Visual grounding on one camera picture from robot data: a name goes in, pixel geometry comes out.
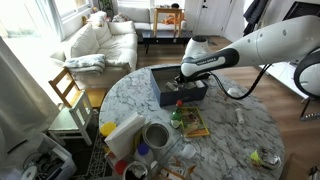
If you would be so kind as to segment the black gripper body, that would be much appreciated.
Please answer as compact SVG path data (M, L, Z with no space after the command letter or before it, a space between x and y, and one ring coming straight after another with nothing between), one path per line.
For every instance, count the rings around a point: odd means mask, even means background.
M209 73L202 73L196 77L187 77L187 76L184 76L182 73L180 73L178 76L175 77L175 82L178 86L182 86L190 82L196 82L198 80L206 80L209 78L209 76L210 76Z

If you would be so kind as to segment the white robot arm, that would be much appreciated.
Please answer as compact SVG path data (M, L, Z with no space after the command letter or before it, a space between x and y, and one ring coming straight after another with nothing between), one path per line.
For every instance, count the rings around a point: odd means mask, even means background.
M212 70L297 60L293 79L304 94L320 96L320 18L305 15L258 29L212 52L195 36L187 44L179 83L203 79Z

